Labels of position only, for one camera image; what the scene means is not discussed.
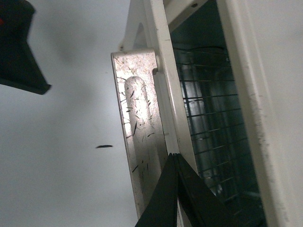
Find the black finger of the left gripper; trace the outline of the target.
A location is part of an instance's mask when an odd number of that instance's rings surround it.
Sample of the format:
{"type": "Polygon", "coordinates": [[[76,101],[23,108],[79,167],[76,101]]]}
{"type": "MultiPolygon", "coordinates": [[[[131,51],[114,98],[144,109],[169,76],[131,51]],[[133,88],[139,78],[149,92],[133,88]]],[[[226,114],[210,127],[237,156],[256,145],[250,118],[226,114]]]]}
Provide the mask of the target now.
{"type": "Polygon", "coordinates": [[[0,83],[43,95],[47,83],[28,45],[35,8],[26,0],[0,2],[0,83]]]}

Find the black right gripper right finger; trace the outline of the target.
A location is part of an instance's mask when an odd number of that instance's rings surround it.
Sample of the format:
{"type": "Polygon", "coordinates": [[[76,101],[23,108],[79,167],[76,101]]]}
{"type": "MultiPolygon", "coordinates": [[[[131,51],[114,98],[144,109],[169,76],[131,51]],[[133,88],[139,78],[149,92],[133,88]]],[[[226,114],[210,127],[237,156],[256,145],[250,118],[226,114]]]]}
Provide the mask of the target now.
{"type": "Polygon", "coordinates": [[[178,196],[193,227],[266,227],[261,202],[243,193],[215,196],[181,154],[176,154],[178,196]]]}

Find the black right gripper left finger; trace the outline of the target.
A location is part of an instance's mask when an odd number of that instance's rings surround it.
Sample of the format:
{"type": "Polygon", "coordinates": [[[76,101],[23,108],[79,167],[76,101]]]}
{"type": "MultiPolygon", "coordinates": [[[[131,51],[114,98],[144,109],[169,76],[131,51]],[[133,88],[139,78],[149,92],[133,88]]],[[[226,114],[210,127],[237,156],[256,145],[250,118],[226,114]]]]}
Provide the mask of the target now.
{"type": "Polygon", "coordinates": [[[177,225],[178,172],[174,155],[169,154],[150,202],[137,227],[175,227],[177,225]]]}

